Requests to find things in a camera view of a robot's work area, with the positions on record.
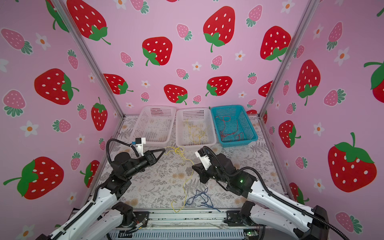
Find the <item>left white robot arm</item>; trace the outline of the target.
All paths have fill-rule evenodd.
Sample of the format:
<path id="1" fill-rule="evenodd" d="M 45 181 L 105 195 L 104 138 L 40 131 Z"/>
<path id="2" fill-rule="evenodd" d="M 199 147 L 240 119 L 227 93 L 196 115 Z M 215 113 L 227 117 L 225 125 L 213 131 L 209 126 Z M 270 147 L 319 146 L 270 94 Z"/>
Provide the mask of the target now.
<path id="1" fill-rule="evenodd" d="M 111 159 L 110 143 L 116 142 L 134 150 L 136 158 L 128 153 L 116 155 Z M 107 180 L 95 188 L 92 199 L 71 219 L 54 230 L 50 235 L 41 234 L 39 240 L 100 240 L 109 238 L 110 231 L 117 227 L 129 227 L 129 233 L 138 231 L 143 222 L 139 221 L 133 207 L 119 199 L 131 186 L 131 179 L 146 168 L 155 165 L 166 149 L 143 151 L 145 139 L 136 139 L 127 144 L 117 139 L 106 143 L 106 155 L 113 171 Z"/>

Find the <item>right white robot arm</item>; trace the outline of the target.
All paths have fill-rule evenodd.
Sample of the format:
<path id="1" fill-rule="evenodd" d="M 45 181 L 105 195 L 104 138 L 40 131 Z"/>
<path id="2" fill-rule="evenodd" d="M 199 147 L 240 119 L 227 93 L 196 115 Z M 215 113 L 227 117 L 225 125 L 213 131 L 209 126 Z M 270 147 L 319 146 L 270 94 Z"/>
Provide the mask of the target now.
<path id="1" fill-rule="evenodd" d="M 236 169 L 225 155 L 216 155 L 208 147 L 196 151 L 201 161 L 193 165 L 201 183 L 215 180 L 225 191 L 246 198 L 240 216 L 246 224 L 268 226 L 296 240 L 326 240 L 334 231 L 343 240 L 348 237 L 331 225 L 327 211 L 297 203 L 268 188 L 261 174 L 252 167 Z"/>

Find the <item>left white plastic basket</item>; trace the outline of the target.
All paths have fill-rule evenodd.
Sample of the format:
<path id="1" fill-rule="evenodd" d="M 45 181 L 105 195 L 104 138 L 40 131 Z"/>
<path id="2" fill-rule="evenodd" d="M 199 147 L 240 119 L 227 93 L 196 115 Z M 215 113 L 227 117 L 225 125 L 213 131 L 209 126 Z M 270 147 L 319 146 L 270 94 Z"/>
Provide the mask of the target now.
<path id="1" fill-rule="evenodd" d="M 146 145 L 166 147 L 172 133 L 176 117 L 176 108 L 167 106 L 144 107 L 130 136 L 130 142 L 136 138 L 146 138 Z"/>

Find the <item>white plastic basket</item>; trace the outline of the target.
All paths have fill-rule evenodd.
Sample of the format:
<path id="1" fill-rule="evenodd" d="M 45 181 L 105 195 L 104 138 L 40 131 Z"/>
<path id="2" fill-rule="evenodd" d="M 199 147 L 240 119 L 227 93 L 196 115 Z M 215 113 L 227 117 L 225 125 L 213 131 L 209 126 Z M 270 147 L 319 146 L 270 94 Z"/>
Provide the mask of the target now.
<path id="1" fill-rule="evenodd" d="M 176 117 L 176 108 L 167 106 L 144 107 L 130 136 L 130 142 L 136 138 L 146 138 L 146 145 L 166 147 L 172 133 Z"/>
<path id="2" fill-rule="evenodd" d="M 176 145 L 185 150 L 211 147 L 217 143 L 211 110 L 182 109 L 176 112 Z"/>

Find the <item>middle white plastic basket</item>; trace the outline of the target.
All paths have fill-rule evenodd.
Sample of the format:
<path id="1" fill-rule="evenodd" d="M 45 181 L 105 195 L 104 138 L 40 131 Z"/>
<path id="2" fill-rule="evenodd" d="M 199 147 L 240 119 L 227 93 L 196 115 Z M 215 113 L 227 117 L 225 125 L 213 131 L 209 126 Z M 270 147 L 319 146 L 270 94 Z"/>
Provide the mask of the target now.
<path id="1" fill-rule="evenodd" d="M 182 109 L 176 112 L 176 145 L 185 150 L 211 147 L 217 143 L 211 110 Z"/>

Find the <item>teal plastic basket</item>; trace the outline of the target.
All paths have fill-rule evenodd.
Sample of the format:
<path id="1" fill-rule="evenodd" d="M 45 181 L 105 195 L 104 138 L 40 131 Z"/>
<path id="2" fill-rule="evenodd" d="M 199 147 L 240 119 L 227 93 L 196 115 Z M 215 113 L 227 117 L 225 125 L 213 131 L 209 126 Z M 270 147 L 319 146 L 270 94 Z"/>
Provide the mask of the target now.
<path id="1" fill-rule="evenodd" d="M 211 108 L 213 121 L 222 147 L 240 147 L 258 140 L 258 135 L 241 105 Z"/>

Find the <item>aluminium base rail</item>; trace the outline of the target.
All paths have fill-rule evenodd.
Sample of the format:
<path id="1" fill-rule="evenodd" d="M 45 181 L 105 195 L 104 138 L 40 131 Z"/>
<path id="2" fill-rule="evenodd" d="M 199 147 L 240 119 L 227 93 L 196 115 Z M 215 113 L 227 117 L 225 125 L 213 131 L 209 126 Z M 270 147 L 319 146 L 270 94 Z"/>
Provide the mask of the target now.
<path id="1" fill-rule="evenodd" d="M 78 240 L 292 240 L 265 224 L 244 224 L 239 210 L 108 210 Z"/>

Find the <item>left aluminium corner post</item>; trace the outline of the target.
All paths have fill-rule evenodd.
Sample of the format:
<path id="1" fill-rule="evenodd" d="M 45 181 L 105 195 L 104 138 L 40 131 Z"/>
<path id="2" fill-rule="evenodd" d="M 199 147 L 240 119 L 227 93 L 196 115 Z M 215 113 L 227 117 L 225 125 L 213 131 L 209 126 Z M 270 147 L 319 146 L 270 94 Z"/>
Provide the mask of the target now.
<path id="1" fill-rule="evenodd" d="M 72 17 L 70 16 L 70 13 L 66 6 L 66 1 L 60 1 L 60 0 L 53 0 L 52 1 L 54 6 L 57 8 L 57 11 L 62 18 L 63 22 L 67 26 L 67 28 L 70 31 L 70 34 L 72 35 L 74 41 L 76 42 L 77 46 L 79 47 L 80 51 L 82 52 L 84 58 L 86 59 L 89 67 L 91 68 L 93 74 L 97 78 L 99 84 L 101 85 L 104 93 L 106 94 L 107 98 L 109 99 L 110 103 L 114 107 L 115 111 L 117 112 L 118 116 L 123 119 L 125 117 L 124 112 L 122 111 L 120 105 L 118 104 L 116 98 L 114 97 L 114 94 L 112 90 L 110 89 L 107 80 L 105 79 L 101 69 L 99 68 L 97 62 L 95 61 L 95 58 L 92 55 L 92 52 L 88 48 L 86 42 L 84 41 L 83 36 L 79 32 L 78 28 L 76 27 L 76 24 Z"/>

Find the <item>aluminium corner post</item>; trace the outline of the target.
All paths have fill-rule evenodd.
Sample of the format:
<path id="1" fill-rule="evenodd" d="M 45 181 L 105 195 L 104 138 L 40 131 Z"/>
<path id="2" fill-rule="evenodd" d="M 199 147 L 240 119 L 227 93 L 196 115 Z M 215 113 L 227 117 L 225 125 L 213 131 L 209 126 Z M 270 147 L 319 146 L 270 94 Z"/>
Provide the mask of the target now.
<path id="1" fill-rule="evenodd" d="M 278 68 L 276 76 L 272 82 L 272 85 L 271 85 L 271 88 L 267 94 L 265 103 L 263 104 L 263 106 L 261 108 L 261 111 L 259 113 L 260 119 L 264 116 L 264 114 L 265 114 L 265 112 L 266 112 L 266 110 L 267 110 L 267 108 L 268 108 L 268 106 L 272 100 L 272 97 L 274 96 L 274 93 L 280 84 L 280 81 L 282 80 L 286 70 L 288 69 L 289 63 L 292 61 L 294 50 L 299 45 L 299 43 L 300 43 L 304 33 L 306 32 L 308 25 L 311 22 L 319 4 L 320 4 L 319 0 L 316 0 L 316 1 L 312 0 L 312 1 L 308 2 L 307 6 L 305 8 L 305 11 L 302 15 L 302 18 L 299 21 L 299 24 L 298 24 L 298 27 L 295 31 L 295 34 L 292 37 L 292 41 L 290 43 L 290 46 L 288 47 L 288 50 L 285 53 L 285 56 L 282 60 L 282 63 L 280 65 L 280 67 Z"/>
<path id="2" fill-rule="evenodd" d="M 77 46 L 79 47 L 80 51 L 82 52 L 84 58 L 86 59 L 89 67 L 91 68 L 93 74 L 97 78 L 99 84 L 101 85 L 104 93 L 106 94 L 107 98 L 109 99 L 110 103 L 114 107 L 115 111 L 117 112 L 118 116 L 123 119 L 125 117 L 124 112 L 122 111 L 120 105 L 118 104 L 116 98 L 114 97 L 114 94 L 112 90 L 110 89 L 107 80 L 105 79 L 101 69 L 99 68 L 97 62 L 95 61 L 95 58 L 92 55 L 92 52 L 88 48 L 86 42 L 84 41 L 83 36 L 79 32 L 78 28 L 76 27 L 76 24 L 72 17 L 70 16 L 70 13 L 66 6 L 66 1 L 60 1 L 60 0 L 53 0 L 52 1 L 54 6 L 57 8 L 57 11 L 62 18 L 63 22 L 67 26 L 67 28 L 70 31 L 70 34 L 72 35 L 74 41 L 76 42 Z"/>

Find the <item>right aluminium corner post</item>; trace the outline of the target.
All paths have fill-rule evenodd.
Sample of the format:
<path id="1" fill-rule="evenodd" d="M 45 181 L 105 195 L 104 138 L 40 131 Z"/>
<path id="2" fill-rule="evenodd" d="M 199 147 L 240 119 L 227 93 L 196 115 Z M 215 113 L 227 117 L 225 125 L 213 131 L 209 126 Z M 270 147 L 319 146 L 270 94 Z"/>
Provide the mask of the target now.
<path id="1" fill-rule="evenodd" d="M 305 11 L 302 15 L 302 18 L 299 21 L 299 24 L 298 24 L 298 27 L 295 31 L 295 34 L 292 37 L 292 41 L 290 43 L 290 46 L 288 47 L 288 50 L 285 53 L 285 56 L 282 60 L 282 63 L 280 65 L 280 67 L 278 68 L 276 76 L 272 82 L 272 85 L 271 85 L 271 88 L 267 94 L 265 103 L 263 104 L 263 106 L 261 108 L 261 111 L 259 113 L 260 119 L 264 116 L 264 114 L 265 114 L 265 112 L 266 112 L 266 110 L 267 110 L 267 108 L 268 108 L 268 106 L 272 100 L 272 97 L 274 96 L 274 93 L 280 84 L 280 81 L 282 80 L 286 70 L 288 69 L 289 63 L 292 61 L 294 50 L 299 45 L 299 43 L 300 43 L 304 33 L 306 32 L 308 25 L 311 22 L 319 4 L 320 4 L 319 0 L 316 0 L 316 1 L 312 0 L 312 1 L 308 2 L 307 6 L 305 8 Z"/>

